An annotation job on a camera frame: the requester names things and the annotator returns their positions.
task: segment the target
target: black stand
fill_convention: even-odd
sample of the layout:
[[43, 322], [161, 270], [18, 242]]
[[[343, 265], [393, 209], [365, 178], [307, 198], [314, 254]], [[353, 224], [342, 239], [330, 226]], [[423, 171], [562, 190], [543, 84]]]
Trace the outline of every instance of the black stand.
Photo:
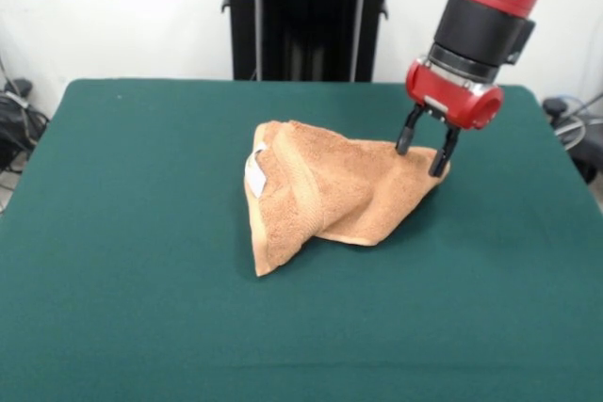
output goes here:
[[384, 1], [228, 0], [235, 79], [371, 81]]

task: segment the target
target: white label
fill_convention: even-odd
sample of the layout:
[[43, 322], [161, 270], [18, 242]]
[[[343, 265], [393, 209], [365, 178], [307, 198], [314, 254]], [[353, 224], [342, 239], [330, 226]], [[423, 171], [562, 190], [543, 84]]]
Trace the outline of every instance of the white label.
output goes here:
[[266, 143], [259, 143], [245, 163], [245, 179], [256, 198], [260, 198], [262, 196], [264, 185], [266, 185], [266, 175], [260, 166], [257, 165], [255, 157], [267, 147], [268, 146], [266, 146]]

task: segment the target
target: green felt surface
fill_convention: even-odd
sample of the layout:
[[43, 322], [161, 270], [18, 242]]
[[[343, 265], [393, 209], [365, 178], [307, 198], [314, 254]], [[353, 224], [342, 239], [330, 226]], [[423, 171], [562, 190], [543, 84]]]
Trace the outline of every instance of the green felt surface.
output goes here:
[[600, 402], [602, 216], [506, 93], [383, 244], [313, 240], [258, 280], [254, 127], [393, 140], [403, 88], [72, 84], [0, 222], [0, 400]]

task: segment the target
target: towel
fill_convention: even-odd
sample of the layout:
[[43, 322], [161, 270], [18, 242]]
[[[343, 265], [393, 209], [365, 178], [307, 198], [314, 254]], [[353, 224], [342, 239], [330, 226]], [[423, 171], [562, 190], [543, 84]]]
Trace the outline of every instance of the towel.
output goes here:
[[311, 237], [375, 246], [448, 175], [429, 175], [436, 151], [348, 139], [298, 121], [255, 130], [245, 195], [258, 277], [288, 262]]

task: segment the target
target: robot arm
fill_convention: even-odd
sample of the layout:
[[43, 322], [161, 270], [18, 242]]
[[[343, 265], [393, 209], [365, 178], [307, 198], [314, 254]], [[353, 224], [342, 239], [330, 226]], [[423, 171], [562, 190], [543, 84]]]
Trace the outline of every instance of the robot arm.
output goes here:
[[430, 175], [440, 176], [461, 130], [485, 127], [499, 111], [502, 89], [494, 84], [503, 64], [514, 64], [530, 38], [528, 18], [537, 0], [448, 0], [426, 57], [408, 72], [406, 89], [416, 102], [399, 136], [406, 154], [424, 114], [448, 127]]

